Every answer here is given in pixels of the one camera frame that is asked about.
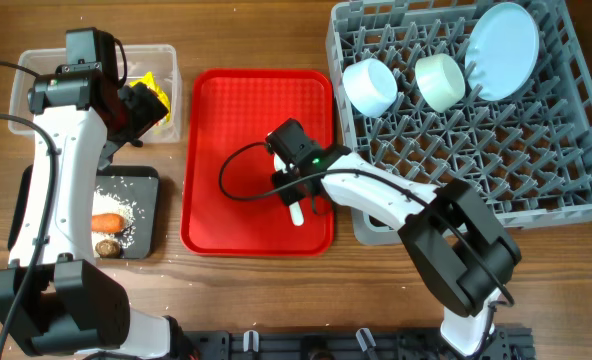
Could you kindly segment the yellow snack wrapper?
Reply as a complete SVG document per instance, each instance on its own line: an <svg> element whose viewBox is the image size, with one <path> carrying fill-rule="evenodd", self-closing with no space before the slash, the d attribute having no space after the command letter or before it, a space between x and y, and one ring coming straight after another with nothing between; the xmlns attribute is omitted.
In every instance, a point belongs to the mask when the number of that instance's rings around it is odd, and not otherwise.
<svg viewBox="0 0 592 360"><path fill-rule="evenodd" d="M130 87L134 87L138 84L143 84L149 90L153 91L156 94L157 99L167 109L167 114L163 118L161 118L159 121L157 121L156 124L153 126L153 128L150 129L150 132L157 134L162 130L163 126L167 125L170 122L171 101L170 101L168 95L163 91L162 87L157 83L156 78L151 71L147 72L143 77L129 82Z"/></svg>

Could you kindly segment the white plastic spoon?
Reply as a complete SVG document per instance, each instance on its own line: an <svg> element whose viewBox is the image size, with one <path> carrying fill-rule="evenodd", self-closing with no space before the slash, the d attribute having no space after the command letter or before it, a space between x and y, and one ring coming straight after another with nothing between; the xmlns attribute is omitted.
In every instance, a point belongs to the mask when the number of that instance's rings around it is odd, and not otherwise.
<svg viewBox="0 0 592 360"><path fill-rule="evenodd" d="M273 159L274 170L277 172L286 173L287 168L285 163L277 156L274 155ZM298 202L294 202L288 206L290 217L294 226L302 226L304 224L304 216Z"/></svg>

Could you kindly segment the white rice pile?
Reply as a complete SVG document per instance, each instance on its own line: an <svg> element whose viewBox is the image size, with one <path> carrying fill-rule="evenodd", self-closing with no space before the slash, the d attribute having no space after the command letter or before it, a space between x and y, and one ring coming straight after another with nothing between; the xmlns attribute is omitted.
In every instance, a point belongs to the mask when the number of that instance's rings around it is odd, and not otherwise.
<svg viewBox="0 0 592 360"><path fill-rule="evenodd" d="M97 189L93 197L92 216L104 213L115 213L121 215L126 221L127 226L122 232L109 234L93 232L91 234L92 246L105 239L113 239L120 243L122 250L129 248L135 240L134 236L134 215L132 203L122 200L116 194L103 194L101 189Z"/></svg>

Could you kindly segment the light blue bowl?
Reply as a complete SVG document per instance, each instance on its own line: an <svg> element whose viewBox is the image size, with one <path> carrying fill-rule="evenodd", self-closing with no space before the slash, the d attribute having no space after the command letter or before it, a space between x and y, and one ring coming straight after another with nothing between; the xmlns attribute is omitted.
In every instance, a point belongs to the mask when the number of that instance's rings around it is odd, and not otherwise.
<svg viewBox="0 0 592 360"><path fill-rule="evenodd" d="M383 115L398 94L393 73L374 58L348 66L342 75L342 83L350 103L368 117Z"/></svg>

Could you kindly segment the orange carrot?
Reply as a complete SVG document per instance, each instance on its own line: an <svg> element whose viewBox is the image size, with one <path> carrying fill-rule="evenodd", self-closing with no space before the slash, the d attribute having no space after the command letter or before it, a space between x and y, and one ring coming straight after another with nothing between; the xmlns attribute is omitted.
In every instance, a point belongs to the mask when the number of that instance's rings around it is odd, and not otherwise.
<svg viewBox="0 0 592 360"><path fill-rule="evenodd" d="M119 214L104 213L92 216L91 230L99 233L115 234L122 232L127 221Z"/></svg>

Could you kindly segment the brown mushroom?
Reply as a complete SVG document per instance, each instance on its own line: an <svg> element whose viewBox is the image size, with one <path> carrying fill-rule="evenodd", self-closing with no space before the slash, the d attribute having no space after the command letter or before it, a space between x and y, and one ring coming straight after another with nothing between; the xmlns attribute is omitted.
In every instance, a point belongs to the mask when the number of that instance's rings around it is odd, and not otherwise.
<svg viewBox="0 0 592 360"><path fill-rule="evenodd" d="M95 252L100 258L118 258L121 250L120 243L113 239L105 239L95 245Z"/></svg>

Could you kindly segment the green bowl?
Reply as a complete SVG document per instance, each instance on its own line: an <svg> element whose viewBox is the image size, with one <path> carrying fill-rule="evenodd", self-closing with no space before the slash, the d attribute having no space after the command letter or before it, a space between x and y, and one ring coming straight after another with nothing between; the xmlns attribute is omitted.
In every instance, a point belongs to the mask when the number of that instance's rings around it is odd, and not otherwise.
<svg viewBox="0 0 592 360"><path fill-rule="evenodd" d="M425 102L443 113L465 96L465 79L456 61L444 54L420 58L415 77Z"/></svg>

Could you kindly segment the light blue plate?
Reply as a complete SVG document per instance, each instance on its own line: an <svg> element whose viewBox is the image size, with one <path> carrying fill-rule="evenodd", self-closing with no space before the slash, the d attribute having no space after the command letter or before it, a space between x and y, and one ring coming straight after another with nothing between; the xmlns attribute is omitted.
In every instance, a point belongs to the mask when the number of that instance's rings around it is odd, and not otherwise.
<svg viewBox="0 0 592 360"><path fill-rule="evenodd" d="M539 53L539 32L529 12L513 2L494 5L477 21L465 54L465 78L485 101L502 100L530 77Z"/></svg>

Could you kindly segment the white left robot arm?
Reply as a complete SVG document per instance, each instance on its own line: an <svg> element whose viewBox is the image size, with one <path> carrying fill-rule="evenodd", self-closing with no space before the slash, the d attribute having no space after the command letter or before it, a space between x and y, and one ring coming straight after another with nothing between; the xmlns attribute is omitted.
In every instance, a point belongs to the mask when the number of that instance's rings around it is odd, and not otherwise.
<svg viewBox="0 0 592 360"><path fill-rule="evenodd" d="M27 203L0 270L0 337L28 356L195 359L170 316L133 309L95 264L96 175L166 115L145 85L128 86L121 42L96 28L66 34L66 60L28 92L35 153Z"/></svg>

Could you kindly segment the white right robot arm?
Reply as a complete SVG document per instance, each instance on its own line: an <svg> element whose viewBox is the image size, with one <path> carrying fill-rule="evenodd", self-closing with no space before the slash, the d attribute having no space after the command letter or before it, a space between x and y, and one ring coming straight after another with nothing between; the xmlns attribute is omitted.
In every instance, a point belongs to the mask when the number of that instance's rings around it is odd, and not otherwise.
<svg viewBox="0 0 592 360"><path fill-rule="evenodd" d="M322 148L289 119L266 139L286 166L273 182L286 204L306 194L360 210L395 230L416 270L444 307L440 334L461 356L479 358L506 285L522 259L516 242L467 182L439 187L393 175L348 147Z"/></svg>

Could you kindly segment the black waste tray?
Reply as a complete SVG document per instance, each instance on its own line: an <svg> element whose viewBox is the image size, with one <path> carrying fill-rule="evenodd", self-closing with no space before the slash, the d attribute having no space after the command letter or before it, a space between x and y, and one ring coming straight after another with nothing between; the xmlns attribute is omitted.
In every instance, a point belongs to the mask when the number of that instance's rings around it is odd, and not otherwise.
<svg viewBox="0 0 592 360"><path fill-rule="evenodd" d="M116 194L132 203L135 242L121 250L122 259L146 258L151 250L160 190L158 172L149 166L112 165L97 172L95 191Z"/></svg>

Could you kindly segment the grey dishwasher rack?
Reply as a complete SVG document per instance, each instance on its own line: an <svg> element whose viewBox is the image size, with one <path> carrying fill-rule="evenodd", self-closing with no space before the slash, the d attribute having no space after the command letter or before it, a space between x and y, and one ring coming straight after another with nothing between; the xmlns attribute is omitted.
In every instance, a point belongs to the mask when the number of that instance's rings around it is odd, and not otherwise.
<svg viewBox="0 0 592 360"><path fill-rule="evenodd" d="M420 94L413 68L444 53L463 62L487 1L350 1L335 5L327 62L344 144L405 179L474 187L507 227L538 228L592 221L592 80L567 5L528 1L540 36L535 69L509 97L485 101L468 89L436 113ZM399 92L381 116L350 103L344 70L375 59L392 71Z"/></svg>

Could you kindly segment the red serving tray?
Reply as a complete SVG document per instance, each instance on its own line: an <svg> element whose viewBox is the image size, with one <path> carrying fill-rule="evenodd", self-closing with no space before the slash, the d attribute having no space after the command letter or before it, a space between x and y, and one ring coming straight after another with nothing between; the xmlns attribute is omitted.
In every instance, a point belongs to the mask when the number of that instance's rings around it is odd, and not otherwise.
<svg viewBox="0 0 592 360"><path fill-rule="evenodd" d="M202 256L316 256L334 238L334 213L305 198L302 225L272 188L274 158L260 143L293 118L320 145L335 141L330 81L315 70L210 69L195 81L180 239Z"/></svg>

